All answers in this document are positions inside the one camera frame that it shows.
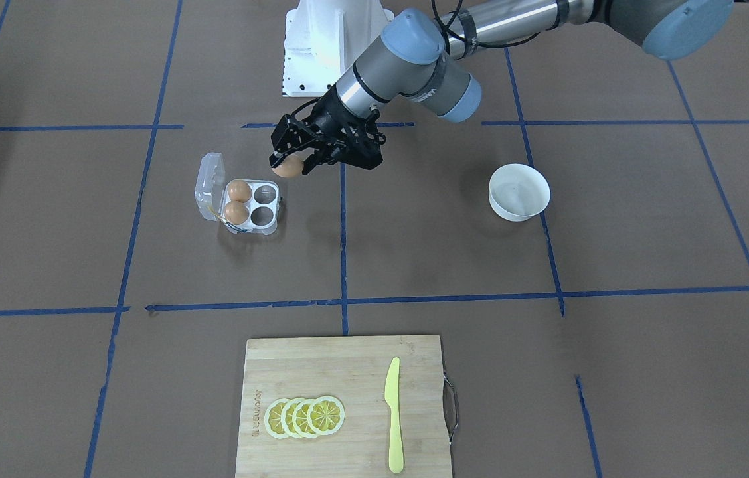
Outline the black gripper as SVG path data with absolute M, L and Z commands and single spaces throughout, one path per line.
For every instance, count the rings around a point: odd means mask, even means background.
M 317 147 L 303 161 L 302 175 L 306 176 L 320 165 L 335 165 L 342 158 L 343 139 L 347 134 L 372 133 L 375 130 L 375 105 L 363 109 L 362 117 L 345 106 L 336 90 L 328 90 L 313 107 L 305 122 L 317 132 Z M 309 136 L 272 136 L 270 167 L 279 167 L 293 153 L 313 148 L 315 139 Z

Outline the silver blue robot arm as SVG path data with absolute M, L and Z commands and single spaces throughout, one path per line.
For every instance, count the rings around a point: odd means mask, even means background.
M 270 167 L 284 177 L 344 163 L 371 170 L 386 137 L 376 122 L 397 97 L 450 122 L 470 118 L 481 102 L 477 78 L 460 66 L 485 50 L 521 46 L 565 24 L 602 23 L 661 60 L 683 58 L 714 37 L 730 1 L 489 1 L 449 15 L 408 8 L 394 16 L 307 117 L 281 117 L 271 135 Z

